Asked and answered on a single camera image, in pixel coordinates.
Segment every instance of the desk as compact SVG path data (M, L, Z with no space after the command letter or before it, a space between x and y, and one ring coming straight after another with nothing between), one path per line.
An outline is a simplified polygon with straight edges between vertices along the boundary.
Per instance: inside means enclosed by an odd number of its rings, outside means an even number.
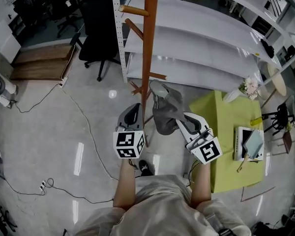
M240 173L237 173L241 162L234 161L235 128L252 127L250 121L261 116L258 101L245 97L225 103L225 93L212 91L189 104L191 111L206 119L214 136L217 136L223 155L211 163L211 190L213 193L238 189L263 180L264 162L247 162ZM192 172L196 176L197 167Z

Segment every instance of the white cloth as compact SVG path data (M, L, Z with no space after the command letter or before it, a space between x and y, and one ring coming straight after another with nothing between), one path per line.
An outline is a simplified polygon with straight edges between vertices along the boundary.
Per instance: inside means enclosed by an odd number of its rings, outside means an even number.
M125 211L102 208L85 222L76 236L217 236L206 217L213 213L237 236L251 236L249 228L221 201L191 208L189 189L177 176L140 177L136 204Z

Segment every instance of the forearm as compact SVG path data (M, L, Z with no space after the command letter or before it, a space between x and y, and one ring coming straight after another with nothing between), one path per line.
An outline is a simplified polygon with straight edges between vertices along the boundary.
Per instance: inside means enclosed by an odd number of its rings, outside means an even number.
M199 164L196 180L191 193L190 206L196 208L200 203L211 200L210 164Z
M113 207L120 207L125 210L130 209L135 202L136 185L134 167L127 159L121 162L119 181L114 197Z

